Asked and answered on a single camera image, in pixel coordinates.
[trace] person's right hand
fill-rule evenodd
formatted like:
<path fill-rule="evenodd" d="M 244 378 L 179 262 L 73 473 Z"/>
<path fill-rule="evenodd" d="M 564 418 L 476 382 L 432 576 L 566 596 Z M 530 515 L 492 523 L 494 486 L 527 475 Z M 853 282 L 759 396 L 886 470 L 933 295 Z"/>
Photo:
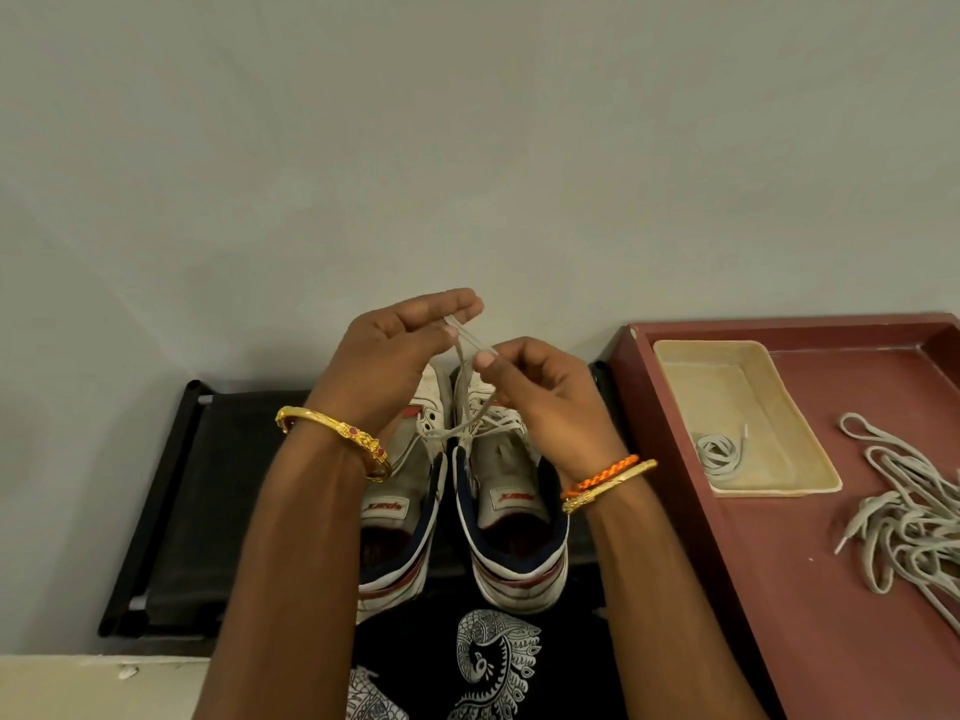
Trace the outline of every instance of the person's right hand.
<path fill-rule="evenodd" d="M 520 412 L 534 447 L 565 489 L 627 456 L 587 364 L 536 338 L 515 338 L 481 351 L 473 367 L 497 399 Z"/>

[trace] person's left hand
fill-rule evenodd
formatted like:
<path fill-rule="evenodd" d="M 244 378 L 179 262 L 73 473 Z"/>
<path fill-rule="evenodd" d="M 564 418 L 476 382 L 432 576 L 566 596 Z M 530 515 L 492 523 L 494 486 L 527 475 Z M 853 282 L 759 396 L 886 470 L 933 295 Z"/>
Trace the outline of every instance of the person's left hand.
<path fill-rule="evenodd" d="M 427 362 L 453 346 L 461 324 L 483 312 L 470 288 L 404 300 L 354 318 L 304 406 L 378 435 L 413 399 Z"/>

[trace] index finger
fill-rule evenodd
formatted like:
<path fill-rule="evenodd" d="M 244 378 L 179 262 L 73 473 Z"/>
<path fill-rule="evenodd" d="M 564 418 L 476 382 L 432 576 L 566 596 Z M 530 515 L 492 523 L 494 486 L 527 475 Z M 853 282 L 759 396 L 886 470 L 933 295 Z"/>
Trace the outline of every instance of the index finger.
<path fill-rule="evenodd" d="M 431 292 L 395 303 L 369 313 L 373 324 L 389 338 L 404 331 L 416 331 L 439 321 L 444 316 L 455 316 L 461 324 L 483 312 L 483 301 L 473 288 L 457 288 Z"/>
<path fill-rule="evenodd" d="M 524 336 L 505 340 L 493 347 L 501 357 L 520 369 L 531 381 L 554 387 L 587 365 L 576 356 L 538 338 Z"/>

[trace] orange braided bracelet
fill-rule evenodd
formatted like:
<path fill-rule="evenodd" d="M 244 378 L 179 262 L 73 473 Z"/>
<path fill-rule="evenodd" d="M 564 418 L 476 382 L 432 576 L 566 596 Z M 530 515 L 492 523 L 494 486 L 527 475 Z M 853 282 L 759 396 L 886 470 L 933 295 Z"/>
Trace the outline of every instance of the orange braided bracelet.
<path fill-rule="evenodd" d="M 583 480 L 582 483 L 576 484 L 573 489 L 569 489 L 566 492 L 560 494 L 560 500 L 569 500 L 571 497 L 576 497 L 581 495 L 583 492 L 588 491 L 590 488 L 595 488 L 598 485 L 602 485 L 611 478 L 617 477 L 618 474 L 625 471 L 630 465 L 635 465 L 640 461 L 640 457 L 637 455 L 630 455 L 630 457 L 625 457 L 618 461 L 617 464 L 612 464 L 607 467 L 603 472 L 599 472 L 589 480 Z"/>

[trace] pair of shoes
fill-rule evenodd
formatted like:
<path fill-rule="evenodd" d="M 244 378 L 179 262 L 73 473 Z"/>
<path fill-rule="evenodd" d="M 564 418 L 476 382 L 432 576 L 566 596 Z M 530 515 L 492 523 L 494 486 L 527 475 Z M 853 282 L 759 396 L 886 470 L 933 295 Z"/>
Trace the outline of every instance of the pair of shoes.
<path fill-rule="evenodd" d="M 534 614 L 560 598 L 570 520 L 560 507 L 556 473 L 538 471 L 541 456 L 523 419 L 488 404 L 493 394 L 469 364 L 460 368 L 454 389 L 434 365 L 423 371 L 387 446 L 387 454 L 398 455 L 393 473 L 368 483 L 361 504 L 358 624 L 423 590 L 448 475 L 486 601 Z M 449 429 L 454 415 L 460 426 Z"/>

